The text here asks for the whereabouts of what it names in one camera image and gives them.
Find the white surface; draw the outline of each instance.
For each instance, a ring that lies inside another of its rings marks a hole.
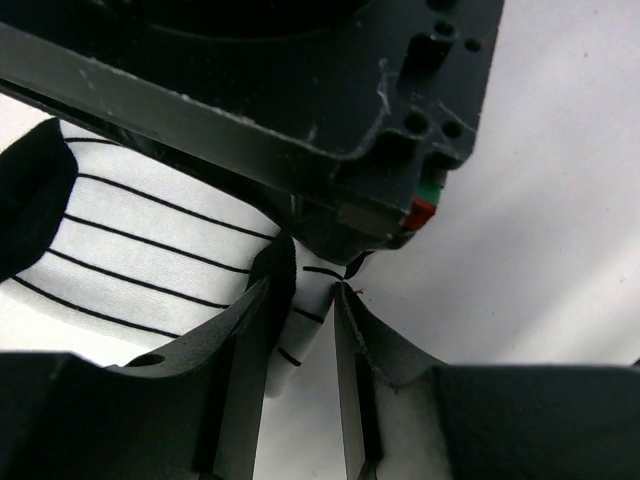
[[[476,152],[354,283],[453,363],[640,356],[640,2],[507,1]],[[38,114],[0,100],[0,147]],[[267,400],[258,480],[342,480],[333,339]]]

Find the screw hole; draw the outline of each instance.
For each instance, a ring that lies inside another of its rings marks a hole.
[[[158,365],[162,362],[164,362],[164,357],[162,355],[148,353],[141,357],[134,358],[127,364],[127,367],[149,367],[151,365]]]
[[[453,25],[443,20],[436,22],[433,28],[443,37],[450,37],[451,35],[453,35],[453,32],[456,31],[456,28]]]
[[[477,38],[469,38],[466,42],[464,42],[464,48],[466,48],[470,52],[479,52],[482,49],[482,44]]]
[[[462,127],[453,120],[449,120],[442,125],[442,132],[449,138],[458,138],[462,135]]]
[[[423,133],[429,124],[427,123],[427,119],[424,118],[419,112],[411,112],[407,115],[407,118],[404,119],[404,126],[411,133]]]

